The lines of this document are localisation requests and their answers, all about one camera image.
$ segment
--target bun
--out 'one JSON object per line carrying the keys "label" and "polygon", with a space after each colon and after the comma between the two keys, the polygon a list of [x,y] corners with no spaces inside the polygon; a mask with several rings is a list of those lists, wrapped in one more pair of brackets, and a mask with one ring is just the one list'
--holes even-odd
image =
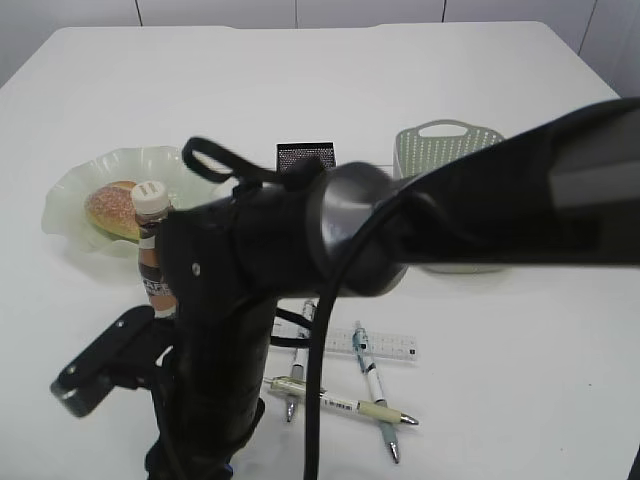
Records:
{"label": "bun", "polygon": [[140,230],[136,211],[131,201],[131,190],[136,182],[112,182],[87,197],[84,210],[87,219],[102,230],[137,241]]}

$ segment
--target white pen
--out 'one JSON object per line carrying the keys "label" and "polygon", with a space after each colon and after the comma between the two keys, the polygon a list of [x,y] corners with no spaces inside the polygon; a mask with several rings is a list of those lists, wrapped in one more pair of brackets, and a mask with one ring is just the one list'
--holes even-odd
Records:
{"label": "white pen", "polygon": [[[281,393],[290,393],[299,398],[304,398],[307,385],[302,380],[291,377],[265,378],[264,382],[271,386],[271,390]],[[339,410],[346,414],[364,415],[376,420],[383,420],[389,423],[406,423],[408,425],[418,425],[415,418],[400,410],[376,405],[365,400],[349,400],[337,395],[320,390],[320,405],[333,410]]]}
{"label": "white pen", "polygon": [[[306,300],[304,302],[304,306],[302,307],[302,316],[309,321],[313,320],[313,315],[316,312],[316,306],[313,304],[312,300]],[[298,338],[309,338],[309,331],[304,327],[298,327]],[[296,348],[295,353],[293,354],[293,364],[291,365],[291,378],[295,378],[296,380],[304,380],[304,369],[307,365],[307,349],[306,348]],[[298,397],[295,395],[287,395],[285,399],[287,405],[287,411],[285,419],[287,422],[293,420],[293,416],[296,413],[296,409],[298,407]]]}
{"label": "white pen", "polygon": [[[378,368],[373,359],[373,354],[371,353],[369,337],[360,322],[356,322],[356,330],[353,333],[353,351],[355,352],[358,363],[360,364],[362,374],[367,377],[367,384],[369,385],[371,399],[376,405],[386,407],[387,401],[384,398]],[[395,463],[400,463],[400,447],[398,446],[398,437],[396,436],[396,431],[393,428],[393,425],[389,422],[379,420],[378,426],[380,427],[380,432],[382,432],[382,440],[389,448],[391,458],[393,458]]]}

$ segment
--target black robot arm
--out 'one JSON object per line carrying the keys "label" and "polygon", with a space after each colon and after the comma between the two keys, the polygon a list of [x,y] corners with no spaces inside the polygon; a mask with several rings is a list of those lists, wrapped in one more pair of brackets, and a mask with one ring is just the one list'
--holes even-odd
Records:
{"label": "black robot arm", "polygon": [[[171,213],[161,224],[157,249],[179,301],[177,321],[155,325],[145,317],[132,336],[115,330],[116,322],[52,389],[67,406],[93,408],[113,385],[152,382],[161,433],[147,457],[149,478],[229,478],[229,459],[263,411],[277,301],[320,296],[306,399],[305,480],[313,480],[335,297],[384,293],[418,263],[639,265],[638,132],[639,100],[607,102],[396,181],[363,163],[323,171],[314,159],[279,175],[192,139],[183,151],[192,170],[240,183],[231,197]],[[209,170],[201,154],[231,173]],[[171,354],[162,367],[145,358],[146,369],[128,371],[132,342],[146,345],[147,335],[155,335],[151,361],[167,342]],[[91,373],[76,375],[86,362]]]}

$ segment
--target clear ruler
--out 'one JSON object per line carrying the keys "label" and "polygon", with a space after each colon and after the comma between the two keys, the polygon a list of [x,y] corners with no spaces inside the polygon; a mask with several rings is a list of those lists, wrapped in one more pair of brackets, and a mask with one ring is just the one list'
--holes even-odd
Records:
{"label": "clear ruler", "polygon": [[[352,337],[354,330],[330,328],[327,332],[327,341],[324,347],[325,352],[353,355]],[[298,326],[276,318],[271,334],[278,337],[296,338]],[[371,352],[375,357],[410,361],[418,358],[418,346],[416,338],[413,336],[377,333],[368,330],[367,336],[369,337]]]}

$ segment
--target white table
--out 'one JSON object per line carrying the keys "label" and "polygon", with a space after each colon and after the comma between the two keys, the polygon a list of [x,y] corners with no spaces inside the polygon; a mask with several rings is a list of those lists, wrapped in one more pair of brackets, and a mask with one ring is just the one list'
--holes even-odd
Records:
{"label": "white table", "polygon": [[[335,143],[338,163],[390,165],[395,134],[428,120],[512,136],[613,97],[538,23],[57,32],[0,90],[0,478],[145,478],[156,436],[143,392],[115,391],[83,420],[48,392],[67,361],[145,301],[138,285],[84,273],[104,258],[65,253],[40,231],[44,196],[68,168],[193,134],[267,166],[277,142],[316,140]],[[380,365],[390,403],[422,424],[399,433],[395,467],[374,424],[324,413],[321,478],[626,478],[640,440],[639,287],[635,270],[412,270],[387,296],[340,301],[333,325],[360,318],[418,337],[417,365]],[[274,351],[266,373],[289,361]],[[355,361],[325,364],[327,388],[367,395]],[[303,422],[284,425],[282,402],[264,397],[236,478],[301,478]]]}

